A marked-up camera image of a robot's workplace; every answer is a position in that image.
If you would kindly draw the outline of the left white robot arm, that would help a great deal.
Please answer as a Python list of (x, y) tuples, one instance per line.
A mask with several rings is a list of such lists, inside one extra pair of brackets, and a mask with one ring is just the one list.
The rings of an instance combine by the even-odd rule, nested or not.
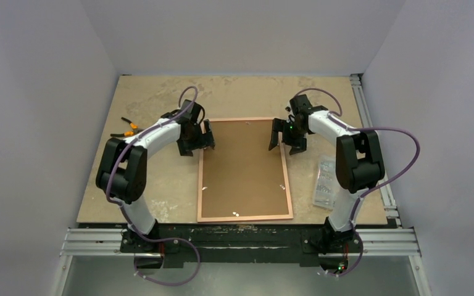
[(198, 149), (215, 147), (210, 121), (201, 104), (186, 100), (179, 109), (163, 114), (151, 127), (125, 139), (110, 138), (96, 175), (96, 186), (110, 203), (119, 206), (135, 244), (152, 252), (162, 239), (158, 222), (143, 197), (147, 184), (148, 159), (165, 146), (176, 143), (181, 156), (191, 157)]

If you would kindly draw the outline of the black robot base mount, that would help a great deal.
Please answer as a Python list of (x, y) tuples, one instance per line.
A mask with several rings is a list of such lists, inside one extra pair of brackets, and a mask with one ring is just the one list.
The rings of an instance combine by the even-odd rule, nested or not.
[(324, 224), (176, 224), (161, 223), (139, 237), (121, 233), (121, 253), (157, 255), (164, 268), (195, 263), (291, 263), (347, 270), (349, 259), (362, 253), (359, 233), (333, 232)]

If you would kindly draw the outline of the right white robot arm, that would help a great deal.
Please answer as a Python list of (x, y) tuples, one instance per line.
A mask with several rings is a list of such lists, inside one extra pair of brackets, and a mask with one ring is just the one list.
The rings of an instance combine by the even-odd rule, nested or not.
[(326, 107), (313, 106), (305, 94), (290, 99), (287, 111), (286, 119), (273, 119), (270, 150), (283, 143), (291, 148), (291, 155), (305, 152), (310, 134), (335, 146), (335, 176), (342, 191), (325, 220), (322, 243), (326, 249), (336, 251), (346, 243), (345, 233), (354, 230), (364, 194), (385, 176), (378, 134), (357, 131)]

